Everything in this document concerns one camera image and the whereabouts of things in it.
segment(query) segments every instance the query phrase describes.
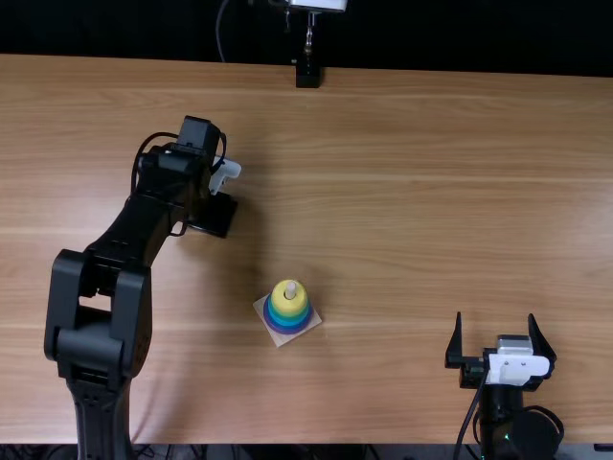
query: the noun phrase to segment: black mount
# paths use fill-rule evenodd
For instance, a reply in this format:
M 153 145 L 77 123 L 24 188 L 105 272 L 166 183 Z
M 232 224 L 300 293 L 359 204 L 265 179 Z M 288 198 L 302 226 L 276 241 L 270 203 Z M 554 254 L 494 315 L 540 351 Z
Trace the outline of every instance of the black mount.
M 186 117 L 171 136 L 175 143 L 139 152 L 138 183 L 109 229 L 83 252 L 62 250 L 53 265 L 44 349 L 73 395 L 81 460 L 135 458 L 129 387 L 151 341 L 150 267 L 166 237 L 187 225 L 225 237 L 237 207 L 209 191 L 223 161 L 214 165 L 219 129 Z M 183 228 L 173 234 L 177 222 Z M 110 297 L 110 311 L 79 301 L 97 294 Z
M 313 49 L 317 14 L 316 11 L 308 12 L 305 49 L 296 59 L 297 88 L 319 88 L 324 80 L 324 69 L 316 59 Z
M 499 339 L 532 342 L 534 356 L 549 359 L 549 372 L 542 377 L 530 377 L 523 386 L 486 384 L 479 399 L 479 409 L 473 420 L 477 439 L 477 423 L 481 422 L 481 455 L 484 460 L 552 460 L 564 437 L 564 426 L 550 410 L 540 406 L 524 407 L 523 392 L 535 391 L 548 379 L 555 368 L 556 353 L 541 333 L 534 316 L 528 316 L 529 335 L 499 335 Z M 460 387 L 477 389 L 489 369 L 489 355 L 497 349 L 486 348 L 483 356 L 464 356 L 462 352 L 462 315 L 458 312 L 456 326 L 445 353 L 445 367 L 460 369 Z

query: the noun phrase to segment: black background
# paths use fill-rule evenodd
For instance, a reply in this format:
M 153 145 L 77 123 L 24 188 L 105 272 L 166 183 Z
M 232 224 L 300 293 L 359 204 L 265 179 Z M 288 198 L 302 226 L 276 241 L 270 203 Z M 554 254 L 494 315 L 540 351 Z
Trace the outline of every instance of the black background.
M 229 61 L 288 64 L 304 14 L 284 33 L 266 0 L 230 0 Z M 220 0 L 0 0 L 0 52 L 218 60 Z M 350 0 L 320 16 L 327 66 L 613 76 L 613 1 Z

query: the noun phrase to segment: blue ring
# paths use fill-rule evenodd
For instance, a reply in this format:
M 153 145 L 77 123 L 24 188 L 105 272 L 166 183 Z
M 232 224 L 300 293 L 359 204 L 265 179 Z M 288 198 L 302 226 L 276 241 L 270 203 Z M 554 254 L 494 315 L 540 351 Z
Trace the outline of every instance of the blue ring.
M 297 324 L 293 328 L 284 328 L 283 326 L 276 324 L 275 321 L 272 319 L 272 317 L 270 316 L 270 307 L 268 302 L 266 301 L 263 309 L 264 321 L 266 321 L 266 324 L 270 327 L 270 329 L 279 334 L 297 334 L 302 331 L 310 322 L 310 317 L 313 313 L 313 309 L 310 307 L 310 304 L 306 311 L 306 317 L 303 321 L 300 322 L 300 324 Z
M 306 307 L 300 312 L 300 314 L 294 316 L 293 318 L 285 318 L 275 310 L 271 295 L 269 295 L 266 299 L 266 306 L 270 309 L 268 312 L 270 313 L 272 320 L 275 322 L 275 324 L 278 324 L 282 328 L 293 328 L 302 323 L 308 316 L 308 310 L 310 309 L 310 303 L 306 302 Z

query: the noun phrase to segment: cable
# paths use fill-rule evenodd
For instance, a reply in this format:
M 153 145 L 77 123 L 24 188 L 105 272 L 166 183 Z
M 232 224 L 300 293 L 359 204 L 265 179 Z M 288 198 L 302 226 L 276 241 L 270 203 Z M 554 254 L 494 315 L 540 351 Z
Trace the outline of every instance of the cable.
M 219 138 L 221 139 L 221 145 L 223 146 L 223 151 L 221 152 L 221 158 L 219 158 L 219 161 L 217 161 L 211 167 L 211 175 L 213 175 L 217 171 L 219 171 L 219 168 L 221 168 L 221 165 L 223 165 L 225 163 L 223 160 L 225 160 L 225 158 L 226 158 L 226 146 L 228 144 L 228 138 L 226 137 L 226 135 L 223 132 L 219 133 Z
M 481 441 L 479 440 L 479 434 L 477 433 L 477 423 L 481 418 L 481 412 L 477 412 L 475 414 L 474 419 L 472 419 L 472 437 L 475 438 L 475 441 L 479 446 L 481 446 Z
M 217 19 L 215 21 L 215 39 L 217 42 L 217 52 L 219 53 L 219 58 L 221 59 L 221 62 L 225 62 L 226 58 L 223 55 L 223 51 L 221 50 L 221 36 L 219 34 L 219 29 L 221 28 L 221 18 L 223 17 L 223 12 L 228 6 L 228 3 L 230 3 L 230 0 L 223 0 L 221 2 L 219 10 L 217 11 Z
M 483 376 L 481 377 L 481 383 L 479 383 L 479 387 L 475 392 L 475 397 L 472 399 L 472 403 L 468 408 L 468 412 L 464 418 L 464 422 L 462 423 L 462 427 L 460 428 L 460 432 L 458 433 L 458 439 L 456 441 L 456 447 L 453 449 L 453 460 L 460 459 L 460 450 L 462 449 L 462 440 L 464 439 L 464 435 L 466 433 L 466 429 L 468 428 L 468 424 L 472 419 L 472 414 L 477 408 L 477 403 L 481 398 L 481 394 L 483 393 L 483 388 L 486 386 L 486 380 L 488 379 L 488 367 L 484 369 Z
M 141 159 L 141 156 L 143 156 L 143 153 L 145 152 L 145 149 L 147 148 L 148 143 L 157 137 L 170 137 L 172 139 L 179 138 L 179 136 L 171 132 L 155 132 L 143 141 L 143 144 L 141 144 L 141 146 L 138 148 L 138 151 L 136 152 L 136 157 L 134 158 L 134 164 L 132 165 L 132 177 L 130 181 L 130 193 L 131 194 L 133 194 L 134 191 L 136 190 L 136 174 L 138 173 L 138 162 Z
M 375 460 L 381 460 L 381 457 L 379 457 L 378 452 L 375 450 L 375 446 L 373 446 L 372 444 L 367 444 L 366 448 L 371 451 L 371 454 L 373 455 Z
M 472 458 L 474 458 L 475 460 L 480 460 L 480 458 L 477 456 L 471 446 L 469 446 L 468 444 L 464 444 L 464 447 L 466 448 L 466 450 L 468 450 L 468 453 Z
M 562 421 L 557 417 L 557 415 L 552 412 L 551 410 L 541 406 L 541 405 L 529 405 L 528 407 L 524 407 L 524 411 L 528 412 L 530 410 L 533 410 L 535 412 L 540 412 L 541 414 L 545 415 L 546 417 L 549 418 L 549 420 L 551 420 L 554 425 L 557 428 L 557 438 L 558 441 L 557 443 L 561 443 L 562 439 L 564 439 L 564 424 L 562 423 Z

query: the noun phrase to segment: black cable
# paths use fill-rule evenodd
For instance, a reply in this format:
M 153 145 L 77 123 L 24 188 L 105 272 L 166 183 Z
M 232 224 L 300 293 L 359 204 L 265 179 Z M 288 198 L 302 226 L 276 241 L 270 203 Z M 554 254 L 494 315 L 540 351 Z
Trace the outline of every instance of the black cable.
M 562 439 L 564 439 L 564 424 L 557 417 L 557 415 L 551 410 L 541 406 L 541 405 L 529 405 L 528 407 L 524 407 L 524 411 L 528 412 L 533 410 L 535 412 L 540 412 L 541 414 L 547 416 L 549 420 L 551 420 L 557 428 L 557 442 L 561 443 Z
M 176 134 L 173 134 L 172 132 L 160 131 L 160 132 L 155 132 L 151 134 L 147 139 L 143 141 L 143 144 L 141 144 L 141 146 L 138 148 L 138 151 L 136 152 L 136 157 L 134 158 L 134 164 L 132 165 L 132 177 L 130 181 L 130 193 L 131 194 L 134 193 L 134 191 L 136 190 L 136 174 L 138 173 L 138 162 L 141 159 L 141 156 L 143 156 L 143 153 L 145 152 L 145 149 L 147 148 L 148 143 L 157 137 L 170 137 L 172 139 L 179 138 L 179 136 L 177 136 Z
M 479 433 L 477 433 L 477 423 L 481 418 L 481 412 L 477 412 L 475 417 L 472 419 L 472 437 L 475 438 L 476 443 L 481 446 L 481 441 L 479 440 Z
M 378 452 L 375 450 L 375 446 L 373 446 L 372 444 L 367 444 L 366 448 L 371 451 L 371 454 L 373 455 L 375 460 L 381 460 L 381 457 L 379 457 Z
M 221 168 L 221 165 L 224 164 L 225 158 L 226 158 L 226 145 L 228 143 L 228 139 L 226 138 L 226 135 L 223 132 L 219 133 L 219 137 L 221 138 L 221 145 L 223 146 L 223 151 L 221 152 L 221 158 L 219 158 L 219 161 L 217 161 L 212 167 L 211 167 L 211 175 L 215 174 L 217 171 L 219 171 L 219 168 Z
M 481 394 L 483 393 L 483 388 L 486 386 L 487 379 L 488 379 L 488 367 L 486 366 L 486 368 L 483 371 L 483 376 L 481 377 L 481 383 L 479 383 L 479 387 L 477 388 L 477 391 L 475 391 L 475 396 L 472 399 L 472 403 L 470 404 L 470 407 L 468 408 L 468 412 L 466 413 L 466 416 L 462 423 L 462 427 L 460 428 L 460 432 L 458 433 L 458 439 L 456 440 L 456 446 L 453 449 L 453 460 L 460 459 L 460 450 L 462 449 L 462 441 L 464 440 L 466 429 L 468 428 L 468 424 L 470 423 L 470 420 L 472 419 L 472 414 L 477 408 L 477 403 L 479 402 L 479 399 L 481 398 Z
M 472 458 L 474 458 L 475 460 L 481 460 L 477 454 L 475 453 L 475 451 L 472 449 L 471 446 L 469 446 L 468 444 L 464 444 L 464 447 L 466 448 L 466 450 L 468 450 L 468 453 L 470 454 L 470 456 Z

